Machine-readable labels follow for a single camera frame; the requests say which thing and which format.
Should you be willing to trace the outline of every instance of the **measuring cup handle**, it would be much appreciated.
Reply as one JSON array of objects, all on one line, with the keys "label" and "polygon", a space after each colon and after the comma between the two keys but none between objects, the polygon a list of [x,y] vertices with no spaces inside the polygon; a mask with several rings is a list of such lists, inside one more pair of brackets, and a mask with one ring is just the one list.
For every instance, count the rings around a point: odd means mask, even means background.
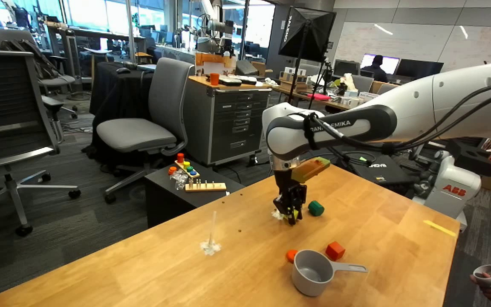
[{"label": "measuring cup handle", "polygon": [[364,272],[367,273],[366,267],[360,266],[358,264],[341,264],[340,262],[331,261],[331,266],[333,266],[333,271],[350,271],[350,272]]}]

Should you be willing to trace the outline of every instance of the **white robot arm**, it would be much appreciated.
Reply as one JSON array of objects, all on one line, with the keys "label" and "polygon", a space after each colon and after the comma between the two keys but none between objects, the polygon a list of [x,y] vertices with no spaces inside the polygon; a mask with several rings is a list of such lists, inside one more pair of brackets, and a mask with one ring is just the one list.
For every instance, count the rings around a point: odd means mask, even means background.
[{"label": "white robot arm", "polygon": [[300,165],[298,156],[312,148],[348,142],[403,150],[433,137],[491,138],[491,64],[421,78],[328,116],[281,103],[263,112],[263,131],[280,191],[274,204],[294,224],[293,210],[300,212],[306,201],[306,186],[292,179],[292,171]]},{"label": "white robot arm", "polygon": [[[403,142],[426,132],[465,96],[491,86],[491,64],[453,70],[399,86],[351,110],[320,119],[341,134],[365,142]],[[456,110],[437,132],[483,101],[491,90],[481,93]],[[304,135],[304,118],[294,113],[314,113],[282,103],[263,112],[263,130],[269,152],[282,161],[292,160],[310,150]],[[319,148],[341,144],[321,126],[312,124],[313,139]],[[491,104],[462,120],[440,138],[480,136],[491,138]]]}]

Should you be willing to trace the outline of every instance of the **wooden tabletop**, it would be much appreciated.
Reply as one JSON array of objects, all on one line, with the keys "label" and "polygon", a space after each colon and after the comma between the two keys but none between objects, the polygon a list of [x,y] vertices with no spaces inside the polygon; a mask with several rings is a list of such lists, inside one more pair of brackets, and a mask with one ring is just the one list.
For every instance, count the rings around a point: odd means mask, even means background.
[{"label": "wooden tabletop", "polygon": [[[285,95],[290,94],[289,90],[282,89],[280,86],[272,86],[271,88],[277,92],[284,93]],[[296,91],[293,91],[293,97],[310,101],[310,97],[296,93]],[[337,102],[333,102],[333,101],[323,101],[323,100],[317,100],[317,99],[314,99],[314,101],[317,101],[317,102],[322,103],[324,105],[329,105],[331,107],[335,107],[337,109],[344,110],[344,111],[351,109],[349,107],[349,105],[345,105],[345,104],[337,103]]]},{"label": "wooden tabletop", "polygon": [[206,76],[189,76],[189,80],[193,80],[194,82],[201,83],[205,86],[212,87],[214,89],[219,90],[258,90],[258,89],[270,89],[271,86],[263,83],[262,86],[255,86],[251,84],[242,84],[240,86],[226,86],[222,84],[212,85],[211,82],[206,80]]},{"label": "wooden tabletop", "polygon": [[[346,306],[440,307],[457,236],[456,220],[333,165],[308,181],[295,226],[271,215],[274,177],[129,237],[0,294],[0,307]],[[213,211],[220,252],[206,256]],[[324,251],[370,272],[337,272],[312,298],[291,280],[289,249]]]}]

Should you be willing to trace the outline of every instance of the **chair wheel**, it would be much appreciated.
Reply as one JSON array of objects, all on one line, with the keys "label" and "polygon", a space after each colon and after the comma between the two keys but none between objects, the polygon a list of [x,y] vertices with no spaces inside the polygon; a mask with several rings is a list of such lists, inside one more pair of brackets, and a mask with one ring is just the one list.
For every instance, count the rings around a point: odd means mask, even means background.
[{"label": "chair wheel", "polygon": [[81,195],[81,191],[78,189],[77,190],[71,190],[68,192],[68,195],[72,200],[74,200],[75,198],[78,198]]},{"label": "chair wheel", "polygon": [[107,194],[104,198],[105,198],[105,202],[108,204],[111,204],[111,203],[115,202],[115,200],[117,200],[117,198],[115,197],[115,194]]},{"label": "chair wheel", "polygon": [[32,226],[20,226],[18,227],[14,232],[19,235],[20,237],[25,237],[26,235],[29,235],[33,231]]},{"label": "chair wheel", "polygon": [[47,182],[51,180],[50,173],[44,173],[43,176],[41,176],[41,180],[43,182]]}]

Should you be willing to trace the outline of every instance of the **softbox light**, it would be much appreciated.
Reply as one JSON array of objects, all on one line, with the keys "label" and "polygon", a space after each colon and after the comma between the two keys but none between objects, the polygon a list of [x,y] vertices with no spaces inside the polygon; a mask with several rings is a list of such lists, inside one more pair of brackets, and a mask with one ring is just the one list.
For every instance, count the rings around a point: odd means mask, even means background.
[{"label": "softbox light", "polygon": [[[291,6],[285,22],[285,32],[281,38],[279,54],[323,62],[335,16],[334,12]],[[305,35],[304,46],[302,46],[302,56],[300,56],[303,35]]]}]

